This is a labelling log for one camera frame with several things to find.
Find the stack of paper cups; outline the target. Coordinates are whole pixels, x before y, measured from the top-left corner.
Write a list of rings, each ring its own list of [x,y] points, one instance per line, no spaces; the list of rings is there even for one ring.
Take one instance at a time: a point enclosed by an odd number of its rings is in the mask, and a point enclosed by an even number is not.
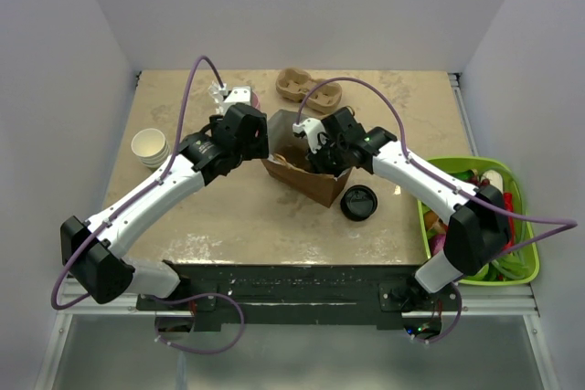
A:
[[[132,138],[131,149],[138,160],[150,169],[160,167],[170,154],[165,135],[156,128],[137,132]]]

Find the red toy chili pepper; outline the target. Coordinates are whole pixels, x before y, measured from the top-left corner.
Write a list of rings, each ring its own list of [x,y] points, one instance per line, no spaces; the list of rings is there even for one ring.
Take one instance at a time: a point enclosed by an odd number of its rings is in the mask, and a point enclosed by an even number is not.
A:
[[[504,192],[503,197],[504,197],[505,210],[509,213],[514,213],[515,207],[514,207],[513,195],[509,192]],[[510,231],[510,238],[508,240],[508,243],[505,245],[505,249],[512,247],[516,241],[515,220],[511,216],[508,217],[508,225],[509,225],[509,231]]]

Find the purple toy onion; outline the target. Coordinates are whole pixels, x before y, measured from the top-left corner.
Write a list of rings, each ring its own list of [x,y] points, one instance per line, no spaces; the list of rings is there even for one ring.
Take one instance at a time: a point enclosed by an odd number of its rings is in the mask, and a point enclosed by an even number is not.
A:
[[[445,234],[437,234],[429,240],[429,248],[431,254],[434,256],[444,249],[446,243]]]

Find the white toy radish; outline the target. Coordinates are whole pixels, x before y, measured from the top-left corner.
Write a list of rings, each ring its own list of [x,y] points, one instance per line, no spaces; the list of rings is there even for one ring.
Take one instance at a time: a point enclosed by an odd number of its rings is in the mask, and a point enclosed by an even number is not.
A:
[[[489,184],[497,188],[501,193],[505,191],[503,176],[496,170],[485,171],[482,177],[484,180],[488,180]]]

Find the green plastic basket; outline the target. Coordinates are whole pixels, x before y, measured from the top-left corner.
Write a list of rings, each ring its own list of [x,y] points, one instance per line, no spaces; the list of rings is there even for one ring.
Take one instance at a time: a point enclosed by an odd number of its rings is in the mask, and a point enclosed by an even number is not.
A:
[[[505,164],[495,159],[476,156],[436,157],[431,158],[429,162],[445,173],[466,182],[475,174],[483,175],[485,171],[496,170],[503,176],[505,192],[513,195],[515,213],[526,212],[525,196],[520,181]],[[418,209],[424,250],[426,256],[431,257],[429,240],[438,233],[434,230],[429,232],[425,230],[423,215],[430,209],[422,202],[418,203]],[[517,286],[532,281],[537,276],[539,268],[537,247],[530,244],[491,262],[475,275],[462,279],[461,283],[481,287]]]

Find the pink plastic tumbler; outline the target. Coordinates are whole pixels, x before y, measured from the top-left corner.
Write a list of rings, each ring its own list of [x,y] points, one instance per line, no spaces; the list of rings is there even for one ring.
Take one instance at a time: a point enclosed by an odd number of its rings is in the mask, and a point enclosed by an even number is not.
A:
[[[252,91],[250,93],[251,98],[250,98],[250,104],[253,108],[255,108],[256,110],[260,110],[261,109],[261,104],[260,104],[260,100],[258,98],[258,96],[256,95],[256,93],[254,91]]]

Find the purple toy grapes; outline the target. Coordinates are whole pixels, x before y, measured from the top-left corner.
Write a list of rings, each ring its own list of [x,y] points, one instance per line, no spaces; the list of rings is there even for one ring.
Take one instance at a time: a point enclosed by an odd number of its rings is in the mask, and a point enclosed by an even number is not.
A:
[[[468,183],[473,184],[475,187],[484,187],[491,182],[487,177],[475,174],[468,180]]]

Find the stack of black lids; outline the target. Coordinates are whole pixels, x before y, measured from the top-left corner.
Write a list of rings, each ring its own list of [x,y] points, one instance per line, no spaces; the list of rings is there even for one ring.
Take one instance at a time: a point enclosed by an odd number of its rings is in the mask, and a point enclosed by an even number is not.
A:
[[[375,192],[366,185],[356,184],[349,187],[340,199],[343,215],[355,222],[369,219],[378,209]]]

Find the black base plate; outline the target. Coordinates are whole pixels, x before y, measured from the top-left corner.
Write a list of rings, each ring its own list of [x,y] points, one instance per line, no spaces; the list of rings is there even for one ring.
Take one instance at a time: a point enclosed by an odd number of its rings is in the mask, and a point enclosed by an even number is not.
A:
[[[147,295],[140,311],[172,315],[196,299],[195,327],[217,331],[241,321],[280,325],[366,325],[398,330],[408,317],[457,311],[452,286],[431,294],[416,286],[413,266],[176,264],[180,284],[166,303]]]

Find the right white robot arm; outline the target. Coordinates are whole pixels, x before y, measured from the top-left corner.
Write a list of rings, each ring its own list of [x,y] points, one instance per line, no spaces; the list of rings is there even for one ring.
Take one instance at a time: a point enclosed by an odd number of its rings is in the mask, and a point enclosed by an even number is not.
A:
[[[417,310],[428,310],[449,283],[476,274],[512,237],[500,190],[446,174],[403,148],[388,130],[365,130],[348,108],[321,120],[299,120],[292,131],[308,142],[307,158],[317,173],[364,169],[401,186],[446,224],[443,248],[416,270],[407,288],[409,304]]]

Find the white wrapped straws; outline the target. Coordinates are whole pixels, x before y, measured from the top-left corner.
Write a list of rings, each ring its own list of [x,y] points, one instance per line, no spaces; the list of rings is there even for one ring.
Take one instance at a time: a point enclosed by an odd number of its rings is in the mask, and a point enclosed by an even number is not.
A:
[[[213,81],[208,88],[208,93],[218,106],[221,106],[229,95],[229,89],[226,84],[218,84]]]

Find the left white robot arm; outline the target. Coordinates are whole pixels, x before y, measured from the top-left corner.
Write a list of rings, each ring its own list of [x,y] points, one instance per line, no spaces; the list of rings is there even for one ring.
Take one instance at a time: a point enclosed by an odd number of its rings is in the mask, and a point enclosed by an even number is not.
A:
[[[125,197],[86,221],[68,218],[60,228],[64,267],[97,303],[124,293],[145,294],[169,310],[183,308],[189,287],[168,262],[137,261],[127,254],[167,211],[226,176],[244,161],[269,154],[267,117],[236,103],[187,135],[175,155]]]

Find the brown paper bag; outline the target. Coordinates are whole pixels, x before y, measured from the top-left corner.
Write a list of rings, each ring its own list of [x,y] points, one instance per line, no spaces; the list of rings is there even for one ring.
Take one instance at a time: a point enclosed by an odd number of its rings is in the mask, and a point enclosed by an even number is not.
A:
[[[351,170],[339,176],[313,173],[306,157],[307,141],[293,135],[296,115],[295,111],[278,110],[269,117],[269,157],[261,161],[271,177],[320,205],[330,207],[346,187]]]

